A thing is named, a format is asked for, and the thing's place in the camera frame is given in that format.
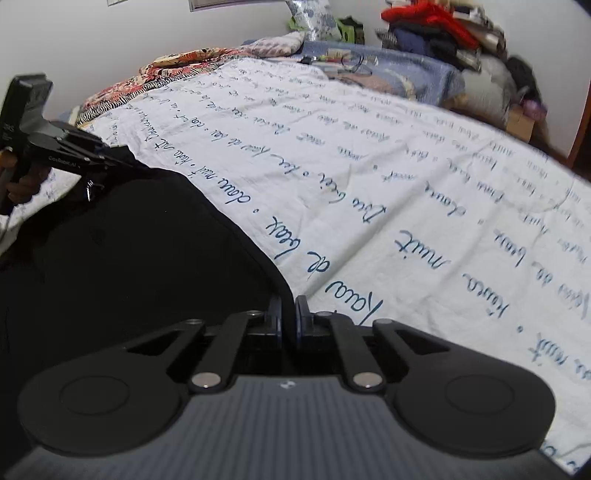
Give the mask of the left hand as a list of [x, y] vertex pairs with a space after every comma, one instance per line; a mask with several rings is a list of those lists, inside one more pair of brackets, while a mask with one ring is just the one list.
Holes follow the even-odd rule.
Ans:
[[[1, 173], [13, 169], [17, 157], [8, 150], [1, 151]], [[41, 185], [47, 180], [51, 169], [47, 166], [34, 164], [29, 173], [17, 182], [11, 181], [6, 186], [7, 197], [15, 204], [26, 204], [40, 191]]]

